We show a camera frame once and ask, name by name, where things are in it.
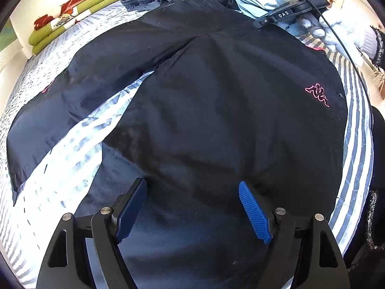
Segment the bed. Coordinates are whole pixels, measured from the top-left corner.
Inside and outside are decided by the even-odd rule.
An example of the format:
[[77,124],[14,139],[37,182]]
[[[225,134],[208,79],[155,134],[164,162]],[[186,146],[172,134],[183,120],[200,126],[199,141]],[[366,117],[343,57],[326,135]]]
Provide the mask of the bed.
[[[87,194],[102,160],[102,140],[116,126],[139,86],[152,72],[105,101],[72,128],[34,170],[14,207],[5,145],[10,125],[19,109],[68,66],[76,51],[103,32],[144,13],[127,12],[116,2],[72,27],[27,62],[1,116],[0,240],[25,288],[36,286],[41,261],[58,220],[64,213],[75,213]],[[304,36],[301,41],[307,46],[326,49],[312,36]],[[330,220],[344,253],[356,230],[372,176],[372,119],[370,105],[351,63],[339,53],[327,49],[326,52],[340,73],[348,104],[343,180]]]

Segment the pink logo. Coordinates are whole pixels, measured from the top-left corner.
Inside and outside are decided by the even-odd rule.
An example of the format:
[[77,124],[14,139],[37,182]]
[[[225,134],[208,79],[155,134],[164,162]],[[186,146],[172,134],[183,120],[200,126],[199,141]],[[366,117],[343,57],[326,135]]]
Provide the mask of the pink logo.
[[52,83],[53,83],[53,81],[51,81],[51,83],[50,83],[48,86],[46,86],[46,87],[44,88],[44,90],[42,91],[42,93],[45,93],[45,92],[48,90],[48,88],[52,85]]
[[313,96],[318,99],[318,101],[323,102],[327,107],[328,105],[328,99],[326,99],[325,96],[325,90],[321,87],[320,84],[315,84],[314,86],[311,86],[310,88],[305,88],[306,92],[312,93]]

